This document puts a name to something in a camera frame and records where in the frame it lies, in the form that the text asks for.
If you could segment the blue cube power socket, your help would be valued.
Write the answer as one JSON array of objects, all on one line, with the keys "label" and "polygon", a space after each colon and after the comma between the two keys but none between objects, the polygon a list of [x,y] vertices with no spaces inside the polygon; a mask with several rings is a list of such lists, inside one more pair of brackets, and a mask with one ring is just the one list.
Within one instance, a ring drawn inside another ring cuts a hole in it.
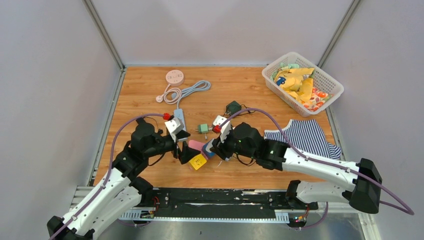
[{"label": "blue cube power socket", "polygon": [[202,146],[201,153],[208,160],[214,157],[216,154],[212,152],[213,140],[208,141]]}]

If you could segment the yellow cube power socket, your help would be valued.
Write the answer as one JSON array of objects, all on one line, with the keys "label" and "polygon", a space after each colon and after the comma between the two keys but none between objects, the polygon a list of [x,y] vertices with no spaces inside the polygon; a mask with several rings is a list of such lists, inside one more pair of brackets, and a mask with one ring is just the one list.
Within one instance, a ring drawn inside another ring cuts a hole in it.
[{"label": "yellow cube power socket", "polygon": [[203,154],[200,153],[194,156],[191,160],[189,160],[188,163],[194,170],[197,171],[207,163],[207,159]]}]

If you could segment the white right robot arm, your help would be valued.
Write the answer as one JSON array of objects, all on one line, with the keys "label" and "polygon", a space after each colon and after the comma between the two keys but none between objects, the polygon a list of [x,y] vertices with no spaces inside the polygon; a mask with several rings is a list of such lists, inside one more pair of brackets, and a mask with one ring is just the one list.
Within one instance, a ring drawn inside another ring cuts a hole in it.
[{"label": "white right robot arm", "polygon": [[292,209],[315,202],[329,202],[349,204],[368,214],[379,212],[381,188],[378,185],[382,179],[369,159],[348,162],[296,151],[285,142],[264,138],[245,122],[222,131],[211,142],[210,150],[223,160],[241,155],[253,159],[264,169],[320,178],[321,182],[292,180],[289,183],[285,201]]}]

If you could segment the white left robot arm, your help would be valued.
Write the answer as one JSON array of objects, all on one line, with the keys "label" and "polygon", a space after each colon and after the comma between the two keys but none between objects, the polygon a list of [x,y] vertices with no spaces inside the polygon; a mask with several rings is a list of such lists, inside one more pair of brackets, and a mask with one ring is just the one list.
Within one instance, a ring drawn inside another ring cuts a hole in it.
[{"label": "white left robot arm", "polygon": [[96,240],[103,231],[130,208],[149,206],[155,199],[153,186],[140,173],[149,166],[151,157],[163,157],[171,152],[181,164],[186,164],[200,151],[179,140],[190,137],[185,123],[169,114],[157,114],[164,119],[167,134],[146,122],[151,114],[132,118],[136,122],[120,153],[110,156],[109,169],[102,180],[64,216],[53,216],[47,222],[51,240]]}]

